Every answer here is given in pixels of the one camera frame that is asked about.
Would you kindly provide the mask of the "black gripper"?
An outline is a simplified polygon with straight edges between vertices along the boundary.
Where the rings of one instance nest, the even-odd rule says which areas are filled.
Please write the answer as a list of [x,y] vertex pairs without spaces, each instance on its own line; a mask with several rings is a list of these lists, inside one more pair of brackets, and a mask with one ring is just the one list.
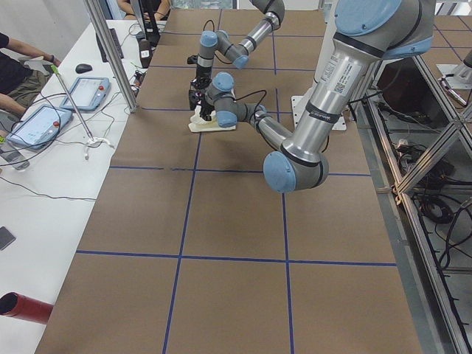
[[200,118],[211,119],[211,114],[214,111],[214,106],[208,103],[206,100],[200,102]]
[[211,80],[212,67],[211,66],[196,66],[195,79],[197,81]]

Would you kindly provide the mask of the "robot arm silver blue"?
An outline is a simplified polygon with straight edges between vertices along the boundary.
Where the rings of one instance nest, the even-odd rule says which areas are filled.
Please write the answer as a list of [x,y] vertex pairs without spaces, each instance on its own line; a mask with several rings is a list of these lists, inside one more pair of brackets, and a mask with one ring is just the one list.
[[233,77],[212,73],[217,54],[241,69],[260,42],[278,30],[285,16],[282,1],[256,1],[260,23],[238,44],[226,32],[203,31],[191,82],[189,103],[221,128],[250,124],[272,147],[263,163],[266,183],[287,193],[319,186],[329,165],[322,145],[338,122],[368,67],[380,60],[427,52],[433,41],[434,1],[339,1],[333,11],[333,52],[293,131],[276,122],[260,104],[239,103]]
[[251,1],[262,14],[260,22],[238,43],[225,30],[205,30],[201,33],[200,47],[196,57],[195,78],[191,81],[197,89],[209,85],[215,54],[219,52],[236,69],[243,69],[249,56],[271,33],[281,27],[285,17],[284,1]]

